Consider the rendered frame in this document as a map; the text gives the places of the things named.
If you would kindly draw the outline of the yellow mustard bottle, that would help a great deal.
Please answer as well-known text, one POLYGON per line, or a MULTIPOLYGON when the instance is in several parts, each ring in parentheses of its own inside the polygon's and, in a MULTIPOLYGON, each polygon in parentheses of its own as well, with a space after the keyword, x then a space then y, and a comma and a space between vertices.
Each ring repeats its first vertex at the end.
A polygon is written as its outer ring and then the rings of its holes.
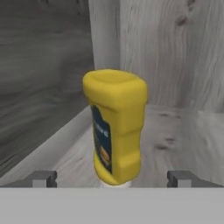
POLYGON ((102 69, 86 73, 82 85, 92 112, 95 172, 109 186, 125 185, 140 172, 147 84, 133 73, 102 69))

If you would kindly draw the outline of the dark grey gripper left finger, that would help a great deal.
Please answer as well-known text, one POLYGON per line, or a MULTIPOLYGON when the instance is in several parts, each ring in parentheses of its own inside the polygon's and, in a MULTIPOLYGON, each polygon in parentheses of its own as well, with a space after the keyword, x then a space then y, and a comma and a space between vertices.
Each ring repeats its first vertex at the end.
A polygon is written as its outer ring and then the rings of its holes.
POLYGON ((0 188, 55 188, 57 186, 56 171, 34 171, 24 179, 6 185, 0 185, 0 188))

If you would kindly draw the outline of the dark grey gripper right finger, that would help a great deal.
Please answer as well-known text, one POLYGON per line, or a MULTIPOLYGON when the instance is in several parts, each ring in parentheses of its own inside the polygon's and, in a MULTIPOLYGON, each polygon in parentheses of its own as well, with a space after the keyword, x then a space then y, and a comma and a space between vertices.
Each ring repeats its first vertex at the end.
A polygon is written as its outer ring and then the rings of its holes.
POLYGON ((176 188, 223 188, 223 185, 218 185, 213 182, 198 178, 190 171, 168 171, 167 186, 176 188))

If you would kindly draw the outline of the grey wooden cabinet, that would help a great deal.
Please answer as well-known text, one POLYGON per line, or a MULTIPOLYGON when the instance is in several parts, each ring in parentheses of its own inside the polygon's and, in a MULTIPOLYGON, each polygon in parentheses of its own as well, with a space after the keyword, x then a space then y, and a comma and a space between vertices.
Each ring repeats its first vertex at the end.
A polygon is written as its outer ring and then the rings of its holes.
POLYGON ((0 0, 0 186, 39 170, 97 187, 85 73, 148 86, 136 187, 224 185, 224 0, 0 0))

